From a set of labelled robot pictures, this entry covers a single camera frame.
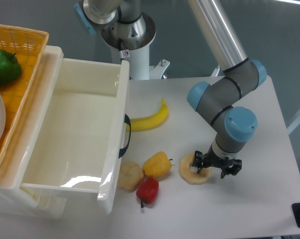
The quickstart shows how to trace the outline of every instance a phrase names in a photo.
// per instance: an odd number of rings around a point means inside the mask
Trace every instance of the gray floor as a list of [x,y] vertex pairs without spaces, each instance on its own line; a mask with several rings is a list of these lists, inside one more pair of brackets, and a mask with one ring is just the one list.
[[[67,58],[110,62],[101,35],[88,35],[73,11],[75,0],[0,0],[0,23],[50,33],[48,44]],[[286,122],[300,108],[300,5],[276,0],[223,0],[245,51],[266,66]],[[143,0],[156,22],[150,64],[171,61],[169,78],[208,76],[217,65],[186,0]],[[290,135],[300,170],[300,126]]]

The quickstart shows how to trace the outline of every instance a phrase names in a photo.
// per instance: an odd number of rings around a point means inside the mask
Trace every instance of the black handle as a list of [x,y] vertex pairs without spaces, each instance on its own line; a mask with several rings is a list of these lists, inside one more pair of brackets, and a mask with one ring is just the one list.
[[125,114],[124,116],[124,122],[129,126],[130,128],[130,131],[129,131],[129,139],[128,139],[128,143],[126,144],[126,146],[124,148],[121,148],[120,151],[119,151],[119,158],[121,158],[126,150],[129,148],[129,144],[130,144],[130,139],[131,139],[131,121],[130,121],[130,118],[127,114]]

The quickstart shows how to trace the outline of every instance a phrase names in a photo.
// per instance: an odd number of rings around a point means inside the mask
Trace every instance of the silver metal pole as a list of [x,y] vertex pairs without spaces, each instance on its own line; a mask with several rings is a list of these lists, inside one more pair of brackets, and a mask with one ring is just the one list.
[[189,4],[223,71],[247,59],[219,0],[189,0]]
[[94,23],[107,24],[115,17],[115,11],[121,0],[84,0],[86,16]]

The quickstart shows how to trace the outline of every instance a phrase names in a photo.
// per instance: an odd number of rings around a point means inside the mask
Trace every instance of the yellow bell pepper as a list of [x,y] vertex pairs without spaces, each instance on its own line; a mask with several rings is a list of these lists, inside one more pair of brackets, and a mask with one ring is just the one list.
[[160,177],[168,173],[172,167],[165,152],[158,152],[150,157],[142,166],[147,177]]

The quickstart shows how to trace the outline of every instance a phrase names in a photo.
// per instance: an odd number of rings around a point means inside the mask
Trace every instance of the orange wicker basket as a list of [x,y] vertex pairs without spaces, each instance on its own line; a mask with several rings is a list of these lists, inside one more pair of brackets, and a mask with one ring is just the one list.
[[21,115],[48,37],[47,32],[0,25],[0,49],[16,53],[22,68],[22,74],[16,81],[0,86],[6,110],[5,129],[0,139],[0,163]]

